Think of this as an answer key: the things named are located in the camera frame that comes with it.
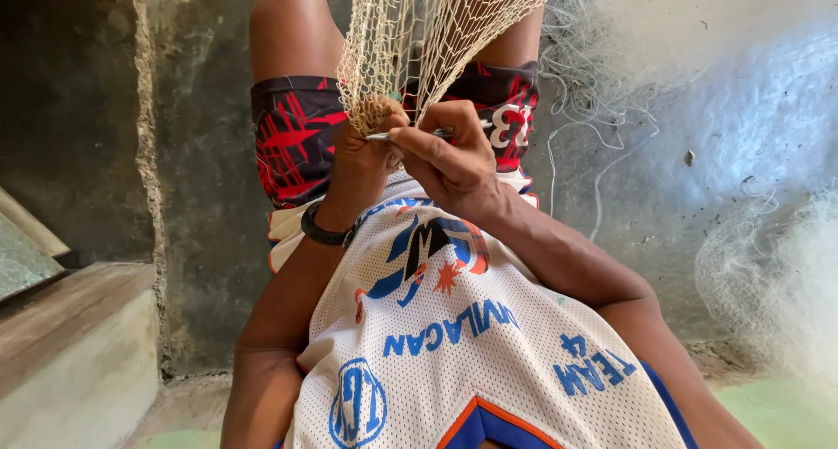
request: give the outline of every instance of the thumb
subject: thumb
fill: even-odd
[[[395,128],[389,135],[390,141],[431,163],[452,181],[464,174],[463,156],[442,138],[413,127]]]

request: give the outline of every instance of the beige fishing net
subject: beige fishing net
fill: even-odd
[[[401,97],[416,98],[418,123],[478,51],[545,1],[352,0],[338,67],[352,125],[373,133],[388,114],[381,98]]]

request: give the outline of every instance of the white jersey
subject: white jersey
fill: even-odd
[[[302,238],[302,209],[271,219],[275,270]],[[314,311],[285,447],[685,447],[599,315],[409,176],[392,176],[362,221]]]

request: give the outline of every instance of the concrete step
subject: concrete step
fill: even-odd
[[[0,448],[111,449],[158,391],[151,264],[93,264],[0,309]]]

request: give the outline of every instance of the orange star graphic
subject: orange star graphic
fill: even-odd
[[[441,291],[441,292],[448,292],[448,296],[451,296],[451,287],[456,286],[457,284],[454,282],[454,277],[457,277],[462,272],[458,271],[459,269],[465,267],[465,263],[456,260],[455,262],[448,263],[445,261],[445,266],[442,269],[439,269],[439,282],[436,283],[436,287],[433,288],[432,292]]]

